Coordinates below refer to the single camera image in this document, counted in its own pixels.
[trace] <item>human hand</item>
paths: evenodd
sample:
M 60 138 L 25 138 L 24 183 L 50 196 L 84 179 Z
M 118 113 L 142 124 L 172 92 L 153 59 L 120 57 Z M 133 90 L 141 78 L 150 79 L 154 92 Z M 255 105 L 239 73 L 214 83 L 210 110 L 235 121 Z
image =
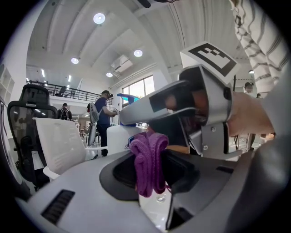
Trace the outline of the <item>human hand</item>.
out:
M 192 96 L 195 101 L 195 107 L 204 115 L 208 114 L 208 100 L 205 91 L 194 91 Z M 176 109 L 176 99 L 169 96 L 166 99 L 168 109 Z M 261 106 L 261 100 L 250 97 L 242 92 L 233 92 L 231 117 L 227 121 L 229 135 L 235 136 L 241 133 L 272 133 L 273 126 Z

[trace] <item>vent slot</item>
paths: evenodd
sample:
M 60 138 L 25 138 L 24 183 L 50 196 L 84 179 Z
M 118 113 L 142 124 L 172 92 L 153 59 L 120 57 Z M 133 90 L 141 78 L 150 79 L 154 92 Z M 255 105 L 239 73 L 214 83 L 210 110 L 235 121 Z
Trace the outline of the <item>vent slot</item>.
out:
M 41 214 L 46 220 L 56 225 L 69 205 L 75 192 L 62 190 Z
M 221 171 L 221 172 L 226 172 L 228 174 L 232 174 L 233 173 L 233 169 L 232 168 L 229 168 L 229 167 L 223 167 L 223 166 L 219 166 L 216 168 L 218 171 Z

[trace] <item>black mesh chair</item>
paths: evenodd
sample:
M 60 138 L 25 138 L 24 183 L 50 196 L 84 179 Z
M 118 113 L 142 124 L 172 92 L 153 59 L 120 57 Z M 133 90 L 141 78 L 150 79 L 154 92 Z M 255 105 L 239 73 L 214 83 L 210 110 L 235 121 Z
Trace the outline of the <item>black mesh chair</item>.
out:
M 7 109 L 18 154 L 18 169 L 23 178 L 37 188 L 49 182 L 49 179 L 42 172 L 46 162 L 33 117 L 57 118 L 57 109 L 49 104 L 47 89 L 27 84 L 23 87 L 19 101 L 10 102 Z
M 60 92 L 59 92 L 58 94 L 55 94 L 55 96 L 58 96 L 58 97 L 67 97 L 68 95 L 63 96 L 64 93 L 65 93 L 65 89 L 66 89 L 66 87 L 63 86 L 63 87 L 60 89 Z

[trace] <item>railing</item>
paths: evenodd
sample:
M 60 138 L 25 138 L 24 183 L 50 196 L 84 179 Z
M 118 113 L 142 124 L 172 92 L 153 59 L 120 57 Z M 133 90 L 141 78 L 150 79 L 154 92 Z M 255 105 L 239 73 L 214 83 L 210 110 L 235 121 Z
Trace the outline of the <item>railing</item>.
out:
M 46 88 L 49 91 L 50 96 L 59 96 L 59 97 L 84 100 L 84 101 L 89 101 L 89 102 L 95 102 L 98 98 L 101 97 L 101 94 L 95 94 L 95 93 L 91 93 L 88 91 L 81 91 L 81 90 L 77 90 L 75 88 L 67 88 L 65 86 L 48 84 L 45 82 L 27 81 L 26 83 L 43 86 L 44 88 Z M 107 101 L 108 105 L 112 105 L 112 99 L 113 98 L 110 98 Z

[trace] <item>air conditioner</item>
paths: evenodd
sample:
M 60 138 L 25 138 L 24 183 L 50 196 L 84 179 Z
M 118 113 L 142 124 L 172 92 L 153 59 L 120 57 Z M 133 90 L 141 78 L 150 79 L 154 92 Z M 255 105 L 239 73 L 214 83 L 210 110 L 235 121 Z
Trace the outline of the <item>air conditioner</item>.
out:
M 114 71 L 122 73 L 125 71 L 127 68 L 131 67 L 133 64 L 129 60 L 129 58 L 125 55 L 122 55 L 120 58 L 115 60 L 111 67 L 114 69 Z

